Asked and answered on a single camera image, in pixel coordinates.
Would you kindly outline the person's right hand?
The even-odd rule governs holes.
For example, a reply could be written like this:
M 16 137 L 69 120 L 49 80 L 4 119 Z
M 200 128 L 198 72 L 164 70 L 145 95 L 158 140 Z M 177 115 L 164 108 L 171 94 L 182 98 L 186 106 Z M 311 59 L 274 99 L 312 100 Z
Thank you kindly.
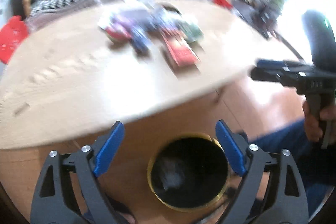
M 304 130 L 309 141 L 319 142 L 322 138 L 322 129 L 319 127 L 318 119 L 310 112 L 307 101 L 302 106 L 304 113 Z M 332 121 L 332 131 L 330 133 L 329 144 L 335 143 L 335 105 L 328 106 L 321 110 L 319 117 L 323 121 Z

